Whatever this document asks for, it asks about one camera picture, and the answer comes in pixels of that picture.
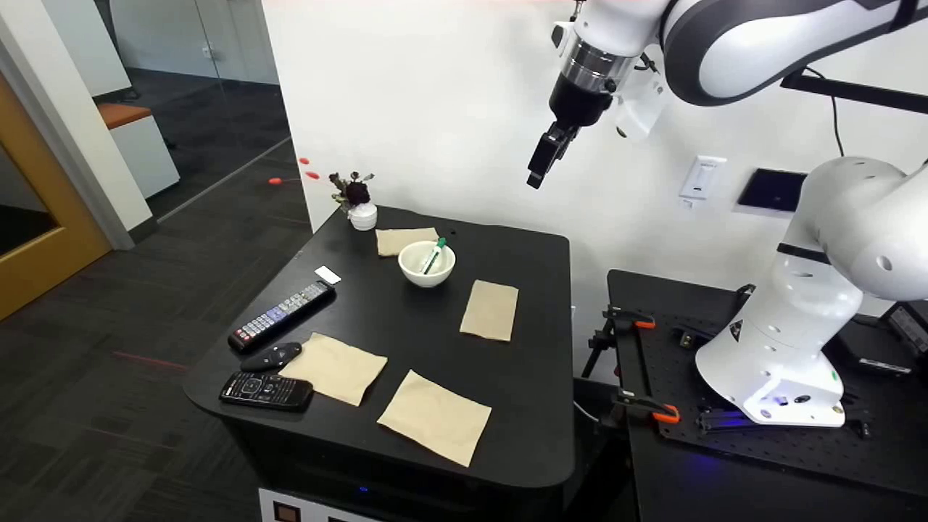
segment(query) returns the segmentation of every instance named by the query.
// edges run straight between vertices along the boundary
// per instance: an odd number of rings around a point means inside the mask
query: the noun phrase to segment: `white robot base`
[[[696,354],[701,379],[753,422],[844,425],[844,383],[821,354],[862,306],[862,289],[821,261],[776,256],[762,286]]]

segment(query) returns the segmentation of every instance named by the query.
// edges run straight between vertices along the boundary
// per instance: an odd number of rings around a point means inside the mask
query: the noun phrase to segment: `black cable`
[[[907,176],[917,176],[917,173],[922,173],[928,167],[928,160],[914,170],[914,173],[907,173]]]
[[[577,19],[580,18],[580,6],[583,6],[585,0],[573,0],[573,11],[570,11],[570,18],[567,19]]]
[[[589,408],[583,408],[583,404],[577,404],[577,399],[573,399],[573,408],[577,408],[585,419],[592,419],[592,422],[596,422],[596,425],[601,425],[601,418],[596,418],[596,415],[592,415]]]
[[[844,154],[844,138],[840,138],[840,112],[838,112],[838,95],[833,95],[833,131],[834,131],[834,145],[838,145],[838,154]]]
[[[657,64],[647,51],[641,51],[641,67],[634,67],[634,70],[657,71]]]

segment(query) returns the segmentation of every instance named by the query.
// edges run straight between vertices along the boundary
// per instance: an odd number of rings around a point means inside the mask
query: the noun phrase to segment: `brown paper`
[[[311,379],[315,393],[360,406],[383,364],[385,356],[312,332],[300,343],[300,354],[280,367],[280,376]]]
[[[489,412],[489,406],[473,404],[408,372],[377,422],[470,466]]]
[[[437,240],[434,228],[373,228],[377,231],[377,256],[396,256],[403,247],[415,240]]]
[[[515,305],[518,305],[518,286],[473,282],[461,332],[509,343]]]

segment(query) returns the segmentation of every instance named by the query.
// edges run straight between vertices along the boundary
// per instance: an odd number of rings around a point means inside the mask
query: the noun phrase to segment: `door frame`
[[[135,240],[121,225],[115,208],[106,202],[106,193],[92,176],[92,167],[81,156],[71,134],[64,128],[61,115],[51,109],[54,105],[25,82],[28,74],[23,74],[9,47],[0,47],[0,74],[5,79],[5,85],[28,112],[31,124],[48,145],[64,176],[71,183],[71,187],[84,199],[84,208],[89,211],[95,225],[105,231],[109,250],[131,250]]]
[[[25,183],[25,202],[38,199],[51,218],[45,231],[0,251],[0,318],[5,318],[105,257],[109,244],[5,79],[0,79],[0,112],[9,173]]]

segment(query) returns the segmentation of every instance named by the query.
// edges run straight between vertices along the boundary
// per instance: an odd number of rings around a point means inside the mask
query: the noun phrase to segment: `black table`
[[[380,228],[408,225],[434,225],[458,256],[437,296],[415,289],[393,257],[377,257],[373,235],[338,211],[235,322],[331,266],[342,274],[335,301],[280,338],[327,332],[385,354],[363,406],[322,393],[305,415],[222,406],[216,392],[237,367],[222,338],[187,375],[186,393],[226,419],[271,491],[392,520],[556,517],[550,505],[573,473],[567,240],[380,208]],[[518,286],[509,346],[458,332],[473,279]],[[470,466],[377,425],[406,372],[493,406]]]
[[[724,324],[724,318],[733,314],[733,292],[631,272],[608,272],[608,301],[630,309],[650,309],[711,324]],[[621,350],[621,376],[627,388],[647,388],[641,354],[634,347]],[[637,512],[647,522],[928,520],[928,499],[692,448],[660,437],[647,419],[630,419],[627,437]]]

